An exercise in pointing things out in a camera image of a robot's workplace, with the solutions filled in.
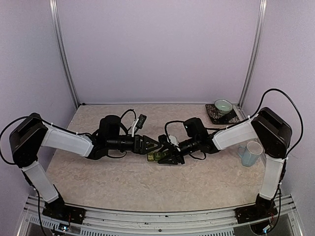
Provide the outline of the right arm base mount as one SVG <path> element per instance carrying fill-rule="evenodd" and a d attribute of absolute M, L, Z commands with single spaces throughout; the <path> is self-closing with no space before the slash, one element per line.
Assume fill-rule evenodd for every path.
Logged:
<path fill-rule="evenodd" d="M 278 210 L 275 206 L 265 210 L 264 208 L 258 208 L 256 205 L 250 205 L 238 207 L 234 211 L 238 224 L 260 220 L 278 214 Z"/>

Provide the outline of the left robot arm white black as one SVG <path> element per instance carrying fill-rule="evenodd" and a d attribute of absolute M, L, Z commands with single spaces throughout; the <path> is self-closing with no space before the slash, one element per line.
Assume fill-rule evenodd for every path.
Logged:
<path fill-rule="evenodd" d="M 42 119 L 38 113 L 32 113 L 16 119 L 20 124 L 9 136 L 12 161 L 3 161 L 8 165 L 18 166 L 29 184 L 45 201 L 45 209 L 63 219 L 69 214 L 69 208 L 40 165 L 37 157 L 39 149 L 60 149 L 90 160 L 107 157 L 111 150 L 123 154 L 132 152 L 146 155 L 161 147 L 158 141 L 136 134 L 143 127 L 146 118 L 145 115 L 140 115 L 131 128 L 127 129 L 121 117 L 107 115 L 100 120 L 99 128 L 90 134 L 69 131 Z"/>

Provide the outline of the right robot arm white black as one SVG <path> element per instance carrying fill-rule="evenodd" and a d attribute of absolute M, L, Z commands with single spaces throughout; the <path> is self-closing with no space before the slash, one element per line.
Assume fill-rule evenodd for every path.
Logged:
<path fill-rule="evenodd" d="M 276 194 L 286 171 L 287 157 L 295 148 L 291 145 L 292 129 L 286 121 L 268 107 L 258 107 L 245 120 L 208 133 L 201 119 L 190 118 L 182 122 L 189 139 L 178 144 L 165 133 L 159 136 L 161 151 L 168 150 L 158 163 L 177 165 L 185 162 L 184 156 L 200 151 L 204 155 L 218 153 L 236 144 L 258 140 L 265 155 L 265 172 L 255 204 L 239 208 L 239 214 L 250 212 L 256 218 L 267 215 L 274 207 Z"/>

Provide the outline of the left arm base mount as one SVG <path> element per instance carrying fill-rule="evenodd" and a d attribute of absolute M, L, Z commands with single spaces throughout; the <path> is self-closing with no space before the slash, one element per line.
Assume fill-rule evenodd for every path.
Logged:
<path fill-rule="evenodd" d="M 82 225 L 86 214 L 86 210 L 80 207 L 63 204 L 61 205 L 46 204 L 42 211 L 42 214 L 53 219 Z"/>

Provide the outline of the green pill organizer box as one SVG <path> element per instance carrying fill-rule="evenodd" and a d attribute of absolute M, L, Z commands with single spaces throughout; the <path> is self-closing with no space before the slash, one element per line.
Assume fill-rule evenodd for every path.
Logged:
<path fill-rule="evenodd" d="M 149 152 L 147 154 L 147 161 L 148 162 L 158 162 L 165 156 L 169 154 L 169 151 L 155 151 L 155 152 Z"/>

